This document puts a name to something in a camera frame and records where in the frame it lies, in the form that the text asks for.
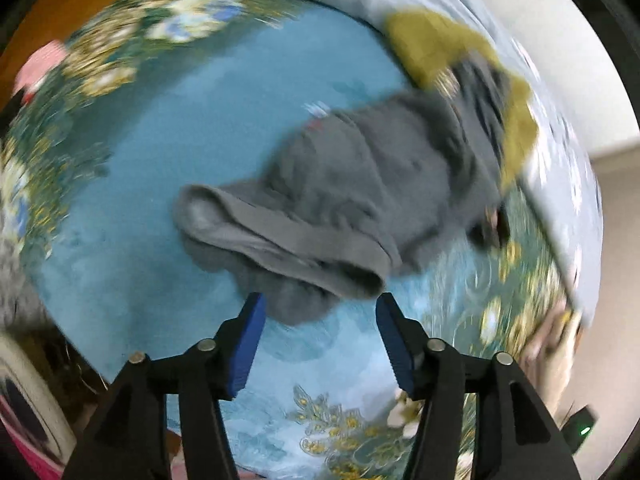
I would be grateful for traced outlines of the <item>person's right hand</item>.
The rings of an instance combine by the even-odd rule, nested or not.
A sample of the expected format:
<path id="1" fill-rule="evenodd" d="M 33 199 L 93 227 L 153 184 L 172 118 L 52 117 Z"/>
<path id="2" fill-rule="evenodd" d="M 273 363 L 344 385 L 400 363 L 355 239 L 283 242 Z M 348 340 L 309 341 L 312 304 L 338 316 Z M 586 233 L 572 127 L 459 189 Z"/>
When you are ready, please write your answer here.
<path id="1" fill-rule="evenodd" d="M 549 309 L 523 347 L 518 365 L 553 418 L 570 383 L 582 312 L 564 300 Z"/>

